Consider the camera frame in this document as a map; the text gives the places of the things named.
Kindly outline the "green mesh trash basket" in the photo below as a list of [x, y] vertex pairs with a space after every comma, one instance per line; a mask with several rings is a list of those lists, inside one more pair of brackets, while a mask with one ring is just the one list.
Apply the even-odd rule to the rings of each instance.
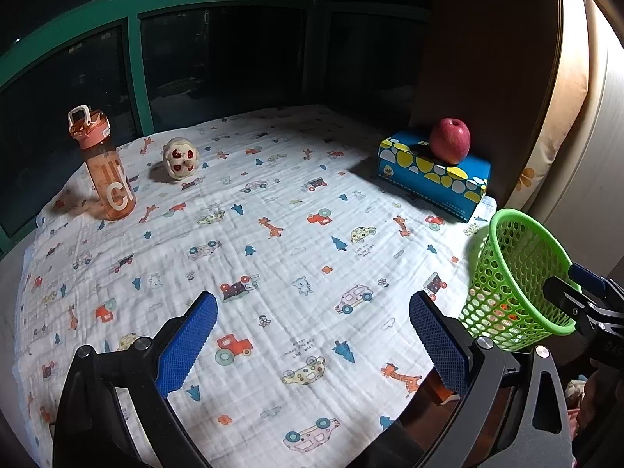
[[[505, 351], [519, 351], [550, 336], [568, 336], [575, 322], [550, 303], [542, 292], [548, 277], [570, 283], [572, 265], [566, 250], [541, 223], [521, 211], [506, 208], [474, 234], [468, 248], [468, 296], [458, 319], [473, 338], [489, 338]], [[520, 334], [495, 340], [472, 331], [470, 289], [500, 296], [518, 317]]]

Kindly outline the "trash in basket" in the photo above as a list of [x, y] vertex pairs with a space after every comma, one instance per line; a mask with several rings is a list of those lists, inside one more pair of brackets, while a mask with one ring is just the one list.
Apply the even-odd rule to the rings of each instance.
[[507, 303], [494, 292], [470, 289], [472, 313], [468, 318], [473, 322], [473, 332], [483, 333], [495, 340], [510, 339], [520, 334], [516, 325], [518, 317]]

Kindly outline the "printed white cloth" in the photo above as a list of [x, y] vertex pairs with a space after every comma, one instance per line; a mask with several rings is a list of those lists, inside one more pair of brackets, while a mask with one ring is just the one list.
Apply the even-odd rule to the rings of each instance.
[[215, 328], [170, 395], [216, 467], [344, 467], [410, 403], [431, 361], [408, 318], [426, 292], [454, 316], [468, 295], [468, 222], [378, 176], [382, 137], [320, 108], [263, 110], [178, 131], [192, 176], [162, 164], [169, 133], [119, 154], [136, 197], [94, 211], [77, 169], [42, 209], [16, 319], [15, 374], [36, 462], [83, 344], [117, 352], [153, 336], [200, 292]]

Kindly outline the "orange water bottle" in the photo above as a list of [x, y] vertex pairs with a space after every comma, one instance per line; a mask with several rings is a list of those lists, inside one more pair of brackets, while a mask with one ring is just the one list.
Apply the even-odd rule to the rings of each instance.
[[108, 117], [101, 110], [91, 111], [87, 105], [80, 105], [68, 113], [68, 121], [70, 135], [78, 141], [106, 219], [123, 219], [137, 205], [137, 198], [113, 143]]

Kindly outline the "red apple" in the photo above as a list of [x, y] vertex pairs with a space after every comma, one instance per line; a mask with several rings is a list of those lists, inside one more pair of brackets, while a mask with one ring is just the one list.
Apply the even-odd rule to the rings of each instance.
[[440, 161], [458, 165], [470, 152], [471, 133], [460, 119], [440, 119], [429, 136], [431, 153]]

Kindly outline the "floral pillow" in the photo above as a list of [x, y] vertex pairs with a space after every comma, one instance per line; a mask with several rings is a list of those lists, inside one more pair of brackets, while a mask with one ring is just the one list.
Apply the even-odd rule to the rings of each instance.
[[528, 162], [507, 201], [528, 211], [581, 112], [589, 84], [589, 39], [585, 0], [563, 0], [560, 60], [545, 120]]

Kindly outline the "small plush toy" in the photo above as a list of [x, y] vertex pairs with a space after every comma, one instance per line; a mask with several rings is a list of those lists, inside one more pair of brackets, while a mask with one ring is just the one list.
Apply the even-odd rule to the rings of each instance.
[[192, 176], [198, 168], [198, 151], [189, 140], [174, 137], [164, 145], [162, 160], [167, 174], [176, 181]]

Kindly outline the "blue yellow tissue box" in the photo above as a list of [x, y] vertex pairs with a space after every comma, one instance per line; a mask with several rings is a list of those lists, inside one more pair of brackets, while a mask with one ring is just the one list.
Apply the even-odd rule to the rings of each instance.
[[469, 154], [458, 165], [445, 165], [431, 153], [427, 140], [400, 132], [378, 147], [378, 176], [459, 220], [468, 222], [486, 196], [491, 164]]

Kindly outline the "wooden headboard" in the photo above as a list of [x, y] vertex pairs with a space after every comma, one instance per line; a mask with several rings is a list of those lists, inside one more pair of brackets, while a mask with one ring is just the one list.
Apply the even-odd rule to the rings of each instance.
[[410, 122], [422, 133], [446, 117], [467, 124], [498, 205], [545, 120], [562, 40], [562, 0], [434, 0]]

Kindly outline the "green window frame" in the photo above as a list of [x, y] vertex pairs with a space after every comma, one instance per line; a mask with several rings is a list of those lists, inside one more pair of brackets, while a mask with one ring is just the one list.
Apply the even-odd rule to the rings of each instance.
[[79, 162], [67, 111], [87, 104], [113, 122], [115, 144], [153, 135], [142, 24], [149, 17], [245, 0], [92, 0], [43, 24], [1, 56], [1, 252], [35, 227]]

